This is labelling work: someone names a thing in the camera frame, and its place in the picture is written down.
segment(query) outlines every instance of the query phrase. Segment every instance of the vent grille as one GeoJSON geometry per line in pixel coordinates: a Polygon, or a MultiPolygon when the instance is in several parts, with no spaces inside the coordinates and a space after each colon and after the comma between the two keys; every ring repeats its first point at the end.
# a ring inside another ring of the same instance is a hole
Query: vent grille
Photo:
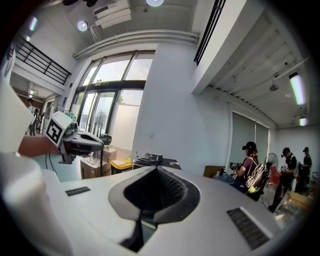
{"type": "Polygon", "coordinates": [[[213,9],[212,9],[211,15],[209,17],[208,24],[206,25],[201,43],[200,43],[198,51],[196,52],[196,55],[194,57],[194,61],[196,62],[197,66],[198,66],[199,62],[201,61],[201,58],[204,55],[204,52],[205,52],[207,45],[208,45],[208,42],[211,38],[211,35],[212,35],[213,31],[215,30],[215,27],[217,25],[217,22],[219,20],[219,17],[222,12],[222,9],[225,5],[225,2],[226,2],[226,0],[215,0],[215,2],[214,2],[213,9]]]}
{"type": "Polygon", "coordinates": [[[269,241],[269,238],[240,208],[229,210],[227,214],[252,250],[269,241]]]}

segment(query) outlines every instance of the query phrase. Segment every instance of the backpack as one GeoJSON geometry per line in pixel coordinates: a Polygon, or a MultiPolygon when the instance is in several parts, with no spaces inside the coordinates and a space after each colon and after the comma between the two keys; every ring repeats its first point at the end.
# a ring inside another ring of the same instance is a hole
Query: backpack
{"type": "Polygon", "coordinates": [[[256,168],[250,173],[245,182],[247,187],[247,194],[255,194],[265,185],[265,181],[268,178],[269,169],[262,163],[258,164],[256,168]]]}

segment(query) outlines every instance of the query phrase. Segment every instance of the air conditioner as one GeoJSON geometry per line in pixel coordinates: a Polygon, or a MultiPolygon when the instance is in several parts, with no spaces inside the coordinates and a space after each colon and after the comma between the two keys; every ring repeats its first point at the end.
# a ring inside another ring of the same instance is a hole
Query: air conditioner
{"type": "Polygon", "coordinates": [[[110,3],[93,11],[95,25],[103,29],[131,20],[131,8],[128,0],[110,0],[110,3]]]}

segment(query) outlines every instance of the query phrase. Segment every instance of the red object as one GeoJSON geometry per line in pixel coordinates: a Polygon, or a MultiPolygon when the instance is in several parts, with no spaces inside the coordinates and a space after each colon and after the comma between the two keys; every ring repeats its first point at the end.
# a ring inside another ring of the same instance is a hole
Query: red object
{"type": "Polygon", "coordinates": [[[277,171],[277,168],[274,165],[270,167],[270,171],[271,171],[271,175],[270,175],[269,183],[272,183],[277,187],[280,183],[281,173],[277,171]]]}

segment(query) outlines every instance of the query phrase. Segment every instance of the yellow bin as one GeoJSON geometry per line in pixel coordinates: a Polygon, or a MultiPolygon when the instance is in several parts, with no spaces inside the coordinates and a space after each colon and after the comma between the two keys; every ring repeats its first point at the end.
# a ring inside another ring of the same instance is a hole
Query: yellow bin
{"type": "Polygon", "coordinates": [[[131,156],[128,156],[119,160],[112,160],[111,164],[111,174],[120,174],[125,171],[132,169],[131,156]]]}

